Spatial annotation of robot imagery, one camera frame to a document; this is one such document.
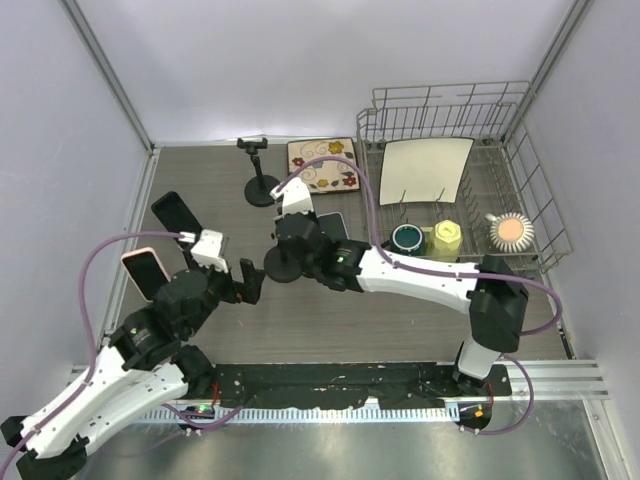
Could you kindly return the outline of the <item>purple case phone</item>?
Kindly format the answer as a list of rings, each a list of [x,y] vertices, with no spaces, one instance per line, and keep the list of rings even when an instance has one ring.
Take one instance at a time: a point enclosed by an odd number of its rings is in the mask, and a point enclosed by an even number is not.
[[[318,224],[327,243],[349,239],[345,221],[340,212],[319,215]]]

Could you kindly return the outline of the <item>black round phone stand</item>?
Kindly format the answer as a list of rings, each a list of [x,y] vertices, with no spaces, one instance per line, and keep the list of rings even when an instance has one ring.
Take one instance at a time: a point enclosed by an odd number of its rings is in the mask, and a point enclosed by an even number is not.
[[[245,200],[250,205],[258,208],[273,205],[274,199],[270,192],[280,184],[280,181],[271,175],[263,173],[259,156],[259,151],[268,147],[268,140],[265,137],[262,137],[259,141],[238,138],[236,146],[249,156],[255,171],[255,176],[245,184]]]
[[[264,256],[263,267],[269,279],[276,283],[288,284],[300,278],[310,278],[307,254],[274,246]]]

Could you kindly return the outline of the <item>floral square plate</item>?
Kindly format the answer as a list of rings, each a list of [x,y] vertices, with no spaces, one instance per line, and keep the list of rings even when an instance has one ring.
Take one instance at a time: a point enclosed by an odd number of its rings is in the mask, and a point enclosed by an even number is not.
[[[357,165],[356,148],[352,138],[320,138],[292,141],[287,144],[288,172],[324,157],[339,157]],[[310,165],[298,174],[311,194],[351,193],[360,189],[357,172],[334,160]]]

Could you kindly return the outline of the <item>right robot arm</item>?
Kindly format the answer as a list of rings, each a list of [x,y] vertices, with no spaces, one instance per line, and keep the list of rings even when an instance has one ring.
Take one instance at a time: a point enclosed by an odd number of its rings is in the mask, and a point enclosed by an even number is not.
[[[281,284],[300,277],[338,292],[392,293],[446,306],[468,316],[470,336],[458,350],[451,380],[465,395],[484,389],[494,362],[519,347],[529,293],[500,258],[442,263],[379,250],[352,239],[334,239],[310,214],[288,214],[275,223],[267,251],[267,276]]]

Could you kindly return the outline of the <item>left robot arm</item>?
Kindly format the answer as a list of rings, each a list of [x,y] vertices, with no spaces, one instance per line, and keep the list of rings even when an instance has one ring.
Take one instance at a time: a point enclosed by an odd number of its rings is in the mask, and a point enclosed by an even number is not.
[[[69,479],[115,433],[176,399],[200,399],[216,372],[189,344],[220,303],[256,304],[265,274],[244,259],[243,279],[213,268],[174,274],[130,314],[93,363],[48,405],[1,425],[23,479]]]

